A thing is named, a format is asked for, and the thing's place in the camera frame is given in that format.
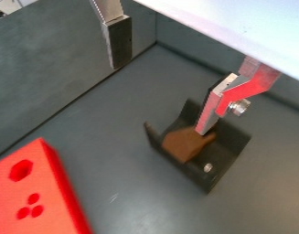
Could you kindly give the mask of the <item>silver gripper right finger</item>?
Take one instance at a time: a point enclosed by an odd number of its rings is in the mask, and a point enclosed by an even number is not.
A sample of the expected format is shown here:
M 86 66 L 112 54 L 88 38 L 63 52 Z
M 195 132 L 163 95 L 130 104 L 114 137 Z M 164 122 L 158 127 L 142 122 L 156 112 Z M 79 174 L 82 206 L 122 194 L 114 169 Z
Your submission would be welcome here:
M 241 115 L 250 106 L 249 97 L 269 91 L 279 74 L 259 60 L 246 57 L 238 73 L 230 73 L 210 89 L 195 131 L 205 135 L 227 112 Z

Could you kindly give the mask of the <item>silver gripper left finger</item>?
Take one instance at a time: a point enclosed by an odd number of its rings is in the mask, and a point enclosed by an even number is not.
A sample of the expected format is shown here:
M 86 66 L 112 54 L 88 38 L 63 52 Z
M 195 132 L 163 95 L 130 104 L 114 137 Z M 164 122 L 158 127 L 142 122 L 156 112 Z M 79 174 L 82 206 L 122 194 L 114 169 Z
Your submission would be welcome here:
M 132 58 L 132 18 L 123 13 L 120 0 L 90 0 L 107 42 L 110 66 L 122 68 Z

